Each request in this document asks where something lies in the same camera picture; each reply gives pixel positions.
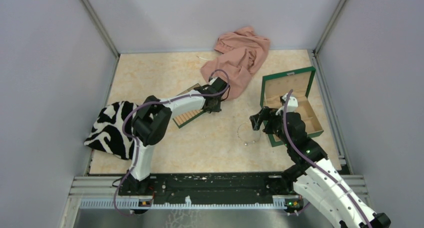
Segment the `green jewelry tray insert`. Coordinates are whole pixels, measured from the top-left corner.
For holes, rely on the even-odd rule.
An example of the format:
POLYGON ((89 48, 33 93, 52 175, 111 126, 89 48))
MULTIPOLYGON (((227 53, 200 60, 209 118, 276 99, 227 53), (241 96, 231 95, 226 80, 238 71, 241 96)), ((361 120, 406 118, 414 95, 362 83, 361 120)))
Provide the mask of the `green jewelry tray insert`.
MULTIPOLYGON (((184 94, 194 90, 194 88, 199 88, 199 87, 201 87, 201 85, 199 83, 196 83, 196 84, 190 86, 189 88, 185 89, 184 91, 182 91, 178 95, 179 96, 184 95, 184 94)), ((192 110, 192 111, 188 111, 186 113, 180 114, 178 116, 175 116, 172 120, 175 123, 175 125, 180 129, 180 128, 186 126, 188 123, 195 120, 196 118, 198 118, 199 116, 203 115, 204 113, 205 112, 201 109, 192 110)))

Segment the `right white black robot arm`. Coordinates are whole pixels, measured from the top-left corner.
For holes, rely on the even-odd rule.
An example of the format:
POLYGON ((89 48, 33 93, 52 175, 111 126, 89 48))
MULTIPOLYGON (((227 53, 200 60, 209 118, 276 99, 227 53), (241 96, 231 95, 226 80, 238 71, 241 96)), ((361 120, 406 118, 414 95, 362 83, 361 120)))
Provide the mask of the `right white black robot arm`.
POLYGON ((252 129, 278 137, 294 162, 282 172, 281 187, 298 194, 314 206, 335 228, 388 228, 392 224, 384 212, 370 208, 353 191, 328 159, 321 146, 310 138, 297 112, 264 106, 249 118, 252 129))

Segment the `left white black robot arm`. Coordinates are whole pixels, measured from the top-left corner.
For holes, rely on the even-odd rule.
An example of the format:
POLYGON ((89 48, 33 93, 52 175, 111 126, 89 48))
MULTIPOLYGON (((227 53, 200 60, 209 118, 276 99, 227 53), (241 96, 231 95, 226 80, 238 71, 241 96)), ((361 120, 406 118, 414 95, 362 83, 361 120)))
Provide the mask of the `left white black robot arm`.
POLYGON ((172 119, 191 111, 202 110, 208 113, 221 111, 222 96, 230 85, 219 77, 212 78, 209 84, 194 87, 185 93, 171 98, 158 99, 154 95, 134 109, 124 120, 131 119, 134 151, 129 175, 130 188, 138 195, 149 191, 151 163, 155 146, 164 138, 172 119))

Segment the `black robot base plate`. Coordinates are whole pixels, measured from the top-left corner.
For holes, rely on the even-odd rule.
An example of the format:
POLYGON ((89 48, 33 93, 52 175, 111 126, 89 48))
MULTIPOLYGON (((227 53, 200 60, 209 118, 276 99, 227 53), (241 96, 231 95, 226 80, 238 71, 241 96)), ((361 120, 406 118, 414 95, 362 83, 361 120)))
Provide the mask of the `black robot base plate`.
POLYGON ((129 176, 120 196, 148 196, 155 205, 271 204, 274 196, 293 196, 281 172, 152 173, 142 181, 129 176))

